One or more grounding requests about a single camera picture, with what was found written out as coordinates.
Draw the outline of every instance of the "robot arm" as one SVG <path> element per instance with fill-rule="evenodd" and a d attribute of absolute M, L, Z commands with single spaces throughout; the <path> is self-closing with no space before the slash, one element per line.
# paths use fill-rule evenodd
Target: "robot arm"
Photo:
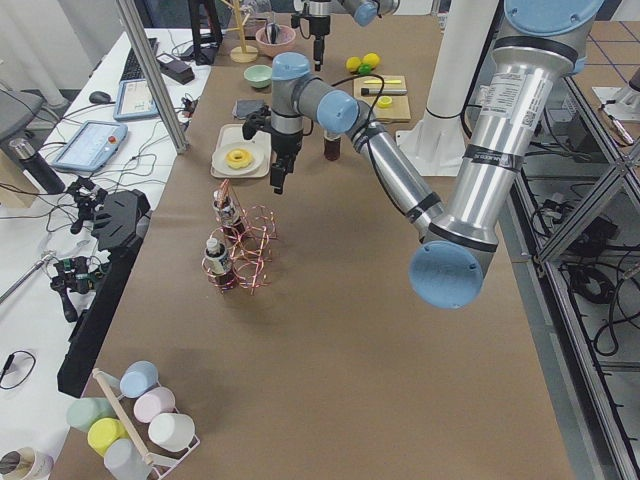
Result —
<path fill-rule="evenodd" d="M 270 118 L 263 112 L 250 119 L 246 133 L 250 136 L 256 126 L 271 133 L 276 152 L 271 181 L 278 193 L 300 150 L 302 116 L 328 131 L 346 133 L 419 232 L 423 245 L 409 271 L 416 293 L 438 307 L 464 306 L 482 287 L 498 246 L 498 214 L 520 172 L 551 87 L 561 76 L 579 70 L 601 4 L 602 0 L 505 1 L 507 21 L 493 51 L 496 73 L 446 207 L 383 126 L 371 120 L 369 107 L 313 77 L 302 55 L 275 58 Z M 551 26 L 547 15 L 535 15 L 549 8 L 555 12 Z"/>
<path fill-rule="evenodd" d="M 398 9 L 399 0 L 305 0 L 302 10 L 291 16 L 291 26 L 300 27 L 300 19 L 309 22 L 309 35 L 313 35 L 313 62 L 315 70 L 322 69 L 324 37 L 331 33 L 331 14 L 348 13 L 358 25 L 369 25 L 376 16 L 387 15 Z"/>

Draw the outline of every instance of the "keyboard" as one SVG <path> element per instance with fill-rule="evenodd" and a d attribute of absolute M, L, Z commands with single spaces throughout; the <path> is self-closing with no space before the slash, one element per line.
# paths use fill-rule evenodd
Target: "keyboard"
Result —
<path fill-rule="evenodd" d="M 149 40 L 149 46 L 155 55 L 158 52 L 158 39 L 148 38 L 147 40 Z M 124 63 L 124 69 L 122 70 L 120 81 L 137 80 L 138 78 L 144 78 L 144 74 L 142 73 L 142 67 L 140 66 L 140 63 L 138 63 L 136 54 L 133 52 L 133 49 L 130 49 L 129 55 L 127 55 L 127 61 Z"/>

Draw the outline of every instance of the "tablet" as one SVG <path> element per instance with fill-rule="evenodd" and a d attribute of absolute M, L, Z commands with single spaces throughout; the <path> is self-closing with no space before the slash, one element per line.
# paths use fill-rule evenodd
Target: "tablet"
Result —
<path fill-rule="evenodd" d="M 84 122 L 51 166 L 57 170 L 95 172 L 116 153 L 127 130 L 122 123 Z"/>
<path fill-rule="evenodd" d="M 158 108 L 145 79 L 120 82 L 113 114 L 114 120 L 126 122 L 156 116 L 158 116 Z"/>

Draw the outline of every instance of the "computer mouse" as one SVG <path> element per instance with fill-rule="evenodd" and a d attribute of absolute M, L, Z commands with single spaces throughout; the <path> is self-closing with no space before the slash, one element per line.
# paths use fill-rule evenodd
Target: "computer mouse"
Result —
<path fill-rule="evenodd" d="M 95 105 L 104 105 L 111 102 L 111 95 L 106 92 L 96 90 L 89 95 L 89 101 Z"/>

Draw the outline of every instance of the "yellow cutting board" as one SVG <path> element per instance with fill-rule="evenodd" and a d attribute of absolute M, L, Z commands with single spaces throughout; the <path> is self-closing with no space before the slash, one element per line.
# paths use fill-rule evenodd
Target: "yellow cutting board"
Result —
<path fill-rule="evenodd" d="M 382 75 L 382 78 L 386 80 L 400 80 L 400 83 L 391 83 L 385 85 L 388 88 L 407 88 L 407 83 L 404 75 Z M 353 81 L 353 96 L 357 100 L 364 100 L 369 105 L 373 103 L 376 98 L 375 95 L 362 96 L 360 94 L 363 87 L 376 88 L 379 84 L 364 83 L 366 81 L 374 80 L 375 77 L 358 77 Z M 393 104 L 389 108 L 373 108 L 373 113 L 376 117 L 383 122 L 408 122 L 411 120 L 411 111 L 409 110 L 409 97 L 407 95 L 390 95 L 393 100 Z"/>

